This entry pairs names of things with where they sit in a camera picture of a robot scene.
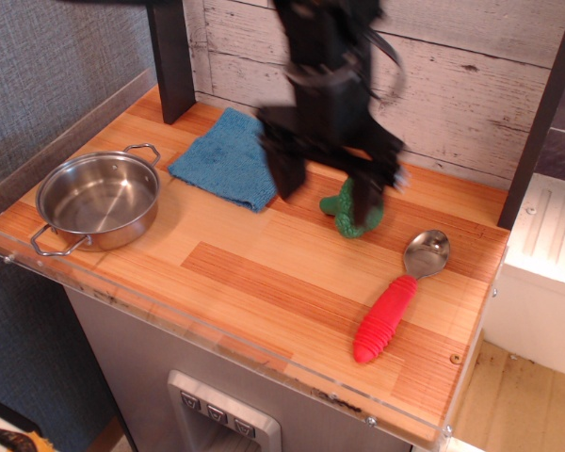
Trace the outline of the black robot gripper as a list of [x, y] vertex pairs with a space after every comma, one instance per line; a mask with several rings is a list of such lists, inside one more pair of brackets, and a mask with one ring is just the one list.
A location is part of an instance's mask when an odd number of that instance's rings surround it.
[[362, 82], [294, 88], [294, 105], [258, 110], [260, 140], [278, 195], [287, 200], [303, 186], [305, 162], [312, 160], [353, 177], [355, 222], [381, 222], [383, 187], [402, 187], [408, 180], [398, 162], [404, 142], [371, 116]]

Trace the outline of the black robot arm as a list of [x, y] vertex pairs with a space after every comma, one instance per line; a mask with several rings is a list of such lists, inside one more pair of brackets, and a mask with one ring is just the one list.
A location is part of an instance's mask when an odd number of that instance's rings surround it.
[[401, 58], [371, 24], [377, 1], [278, 1], [289, 47], [285, 75], [293, 105], [265, 105], [257, 117], [269, 171], [281, 198], [305, 181], [305, 163], [342, 170], [353, 182], [351, 214], [363, 226], [382, 191], [401, 178], [403, 141], [371, 115], [372, 50]]

